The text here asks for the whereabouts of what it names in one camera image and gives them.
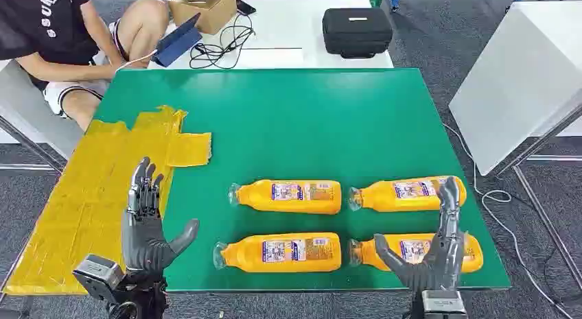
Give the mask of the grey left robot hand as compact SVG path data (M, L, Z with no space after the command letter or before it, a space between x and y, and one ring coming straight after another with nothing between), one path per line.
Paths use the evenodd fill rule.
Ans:
M189 220L180 235L167 240L160 205L163 174L145 156L130 179L127 207L121 220L121 249L127 269L162 272L197 238L200 221Z

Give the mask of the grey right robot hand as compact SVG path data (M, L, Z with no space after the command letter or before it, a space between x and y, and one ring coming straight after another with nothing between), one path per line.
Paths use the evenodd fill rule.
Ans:
M385 236L379 233L373 235L378 257L404 286L414 292L454 291L461 275L465 234L459 228L460 193L454 177L448 177L436 194L440 200L439 229L421 262L405 261L390 249Z

